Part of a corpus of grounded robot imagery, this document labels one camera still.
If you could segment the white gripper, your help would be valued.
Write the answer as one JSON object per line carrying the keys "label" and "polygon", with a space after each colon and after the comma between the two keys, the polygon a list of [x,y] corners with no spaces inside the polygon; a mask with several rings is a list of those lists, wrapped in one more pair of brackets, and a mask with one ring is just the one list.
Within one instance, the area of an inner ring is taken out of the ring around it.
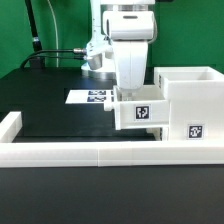
{"label": "white gripper", "polygon": [[133,100],[133,92],[143,86],[148,41],[155,34],[152,11],[105,11],[103,31],[110,40],[115,61],[117,86],[124,101]]}

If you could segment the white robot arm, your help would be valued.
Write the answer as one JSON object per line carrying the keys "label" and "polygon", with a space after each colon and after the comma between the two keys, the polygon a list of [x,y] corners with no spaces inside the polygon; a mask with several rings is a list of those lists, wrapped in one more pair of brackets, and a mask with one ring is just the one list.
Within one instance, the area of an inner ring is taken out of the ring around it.
{"label": "white robot arm", "polygon": [[115,78],[122,100],[144,84],[148,46],[158,35],[153,7],[167,0],[90,0],[92,36],[86,45],[84,75]]}

